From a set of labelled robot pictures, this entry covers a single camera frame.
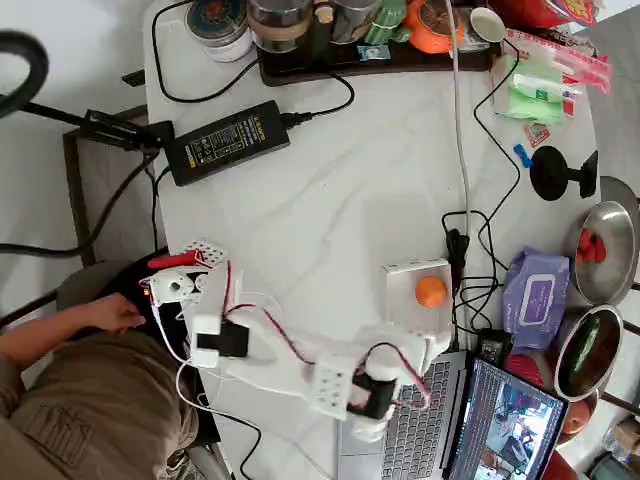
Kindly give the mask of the person's left hand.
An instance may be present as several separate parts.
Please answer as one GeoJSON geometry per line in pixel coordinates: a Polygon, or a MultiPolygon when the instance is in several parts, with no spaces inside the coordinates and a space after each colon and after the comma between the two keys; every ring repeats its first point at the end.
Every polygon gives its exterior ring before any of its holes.
{"type": "Polygon", "coordinates": [[[115,293],[81,306],[86,325],[112,333],[124,333],[146,322],[134,303],[115,293]]]}

